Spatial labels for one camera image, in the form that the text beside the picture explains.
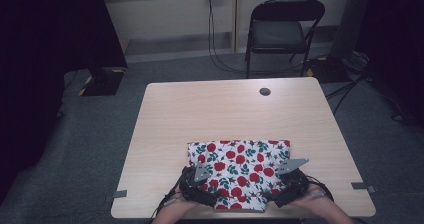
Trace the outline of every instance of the black backdrop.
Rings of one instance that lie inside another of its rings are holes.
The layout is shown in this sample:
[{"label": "black backdrop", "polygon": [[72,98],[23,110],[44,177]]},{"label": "black backdrop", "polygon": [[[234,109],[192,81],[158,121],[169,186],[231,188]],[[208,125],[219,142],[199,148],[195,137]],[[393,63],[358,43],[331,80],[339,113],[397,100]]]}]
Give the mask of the black backdrop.
[{"label": "black backdrop", "polygon": [[64,74],[87,68],[87,57],[100,67],[126,63],[103,0],[0,0],[0,13],[1,202],[43,153]]},{"label": "black backdrop", "polygon": [[358,50],[377,84],[424,126],[424,0],[369,0]]}]

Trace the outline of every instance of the floral cloth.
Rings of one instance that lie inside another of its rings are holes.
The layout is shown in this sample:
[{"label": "floral cloth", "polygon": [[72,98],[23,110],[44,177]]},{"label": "floral cloth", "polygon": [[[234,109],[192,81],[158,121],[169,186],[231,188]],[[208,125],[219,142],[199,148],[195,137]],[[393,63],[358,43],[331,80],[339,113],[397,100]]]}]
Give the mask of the floral cloth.
[{"label": "floral cloth", "polygon": [[205,163],[211,174],[202,189],[220,191],[216,209],[264,211],[268,200],[263,195],[284,189],[275,172],[289,155],[287,140],[188,143],[189,165]]}]

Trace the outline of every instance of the wire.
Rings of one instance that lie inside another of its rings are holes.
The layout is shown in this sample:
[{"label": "wire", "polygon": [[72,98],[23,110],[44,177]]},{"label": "wire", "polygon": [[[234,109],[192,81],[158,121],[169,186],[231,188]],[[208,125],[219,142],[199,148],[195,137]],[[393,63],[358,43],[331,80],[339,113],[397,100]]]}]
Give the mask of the wire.
[{"label": "wire", "polygon": [[362,219],[360,219],[360,218],[357,218],[357,217],[354,217],[354,218],[352,218],[353,220],[355,220],[355,221],[357,221],[357,222],[359,222],[359,223],[362,223],[362,224],[368,224],[367,222],[365,222],[364,220],[362,220]]},{"label": "wire", "polygon": [[383,97],[383,98],[385,98],[385,99],[387,99],[387,100],[389,100],[395,107],[396,107],[396,109],[400,112],[400,114],[403,116],[403,117],[406,117],[406,118],[408,118],[408,119],[414,119],[414,117],[413,116],[409,116],[409,115],[407,115],[403,110],[402,110],[402,108],[399,106],[399,103],[398,102],[396,102],[394,99],[392,99],[392,98],[390,98],[390,97],[388,97],[388,96],[386,96],[386,95],[383,95],[383,94],[381,94],[381,93],[378,93],[378,92],[376,92],[376,91],[373,91],[373,90],[371,90],[371,89],[369,89],[369,88],[367,88],[367,87],[365,87],[365,86],[363,86],[363,85],[360,85],[360,84],[358,84],[358,86],[359,87],[361,87],[362,89],[364,89],[364,90],[366,90],[366,91],[368,91],[368,92],[371,92],[372,94],[374,94],[374,95],[377,95],[377,96],[381,96],[381,97]]},{"label": "wire", "polygon": [[210,56],[210,58],[211,58],[211,60],[212,60],[212,62],[213,62],[213,64],[218,68],[218,69],[220,69],[220,70],[222,70],[222,71],[227,71],[227,72],[233,72],[233,73],[239,73],[239,74],[243,74],[243,73],[245,73],[244,71],[242,71],[242,70],[237,70],[237,69],[234,69],[234,68],[231,68],[231,67],[229,67],[229,66],[227,66],[227,65],[225,65],[224,63],[222,63],[221,62],[221,64],[223,64],[223,66],[224,67],[221,67],[221,66],[219,66],[216,62],[215,62],[215,60],[213,59],[213,55],[212,55],[212,52],[211,52],[211,26],[212,26],[212,44],[213,44],[213,49],[214,49],[214,52],[215,52],[215,56],[217,57],[217,55],[216,55],[216,50],[215,50],[215,24],[214,24],[214,19],[213,19],[213,9],[212,9],[212,0],[209,0],[209,34],[208,34],[208,49],[209,49],[209,56]]},{"label": "wire", "polygon": [[352,91],[353,87],[355,87],[355,85],[350,86],[349,89],[342,96],[342,98],[340,98],[339,103],[337,104],[336,108],[334,108],[334,111],[333,111],[333,115],[334,116],[336,115],[337,110],[339,109],[339,107],[342,104],[343,100],[346,98],[347,94],[349,94],[349,92]]},{"label": "wire", "polygon": [[149,222],[147,222],[148,224],[153,223],[153,216],[154,216],[154,215],[155,215],[155,213],[158,211],[158,209],[159,209],[159,207],[157,207],[157,208],[153,211],[152,216],[150,216]]},{"label": "wire", "polygon": [[341,88],[333,91],[332,93],[327,94],[325,97],[327,98],[327,101],[328,101],[328,100],[330,100],[331,98],[333,98],[335,96],[338,96],[340,94],[345,93],[347,90],[349,90],[350,88],[352,88],[352,86],[354,86],[354,85],[355,85],[355,82],[352,81],[349,84],[347,84],[347,85],[345,85],[345,86],[343,86],[343,87],[341,87]]},{"label": "wire", "polygon": [[320,182],[315,177],[311,177],[311,176],[308,176],[308,175],[305,175],[305,176],[306,176],[306,178],[312,179],[312,180],[308,180],[310,184],[318,185],[325,192],[325,195],[327,195],[327,197],[330,198],[330,200],[334,202],[333,194],[331,194],[330,189],[328,189],[328,187],[326,187],[324,183]]}]

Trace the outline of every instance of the wall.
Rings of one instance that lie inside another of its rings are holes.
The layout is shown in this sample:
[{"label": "wall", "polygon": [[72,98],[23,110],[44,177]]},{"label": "wall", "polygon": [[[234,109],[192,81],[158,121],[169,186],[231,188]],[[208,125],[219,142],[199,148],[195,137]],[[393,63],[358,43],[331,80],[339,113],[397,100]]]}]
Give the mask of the wall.
[{"label": "wall", "polygon": [[[266,0],[212,0],[215,32],[231,33],[233,50],[246,42],[250,13]],[[346,0],[319,0],[326,6],[321,26],[336,26]],[[105,0],[121,39],[160,39],[208,33],[208,0]]]}]

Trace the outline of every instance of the table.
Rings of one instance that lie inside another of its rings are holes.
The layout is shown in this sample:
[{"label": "table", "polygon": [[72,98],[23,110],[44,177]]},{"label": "table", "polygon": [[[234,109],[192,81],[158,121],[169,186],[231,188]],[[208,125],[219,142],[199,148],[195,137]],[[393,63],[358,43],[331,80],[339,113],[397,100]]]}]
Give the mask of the table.
[{"label": "table", "polygon": [[[271,94],[263,96],[261,88]],[[150,218],[187,164],[187,143],[229,139],[287,139],[291,158],[309,158],[305,173],[325,183],[350,216],[372,216],[362,182],[325,96],[314,78],[149,84],[117,191],[115,218]],[[265,213],[216,212],[199,206],[186,218],[312,217],[304,209],[269,203]]]}]

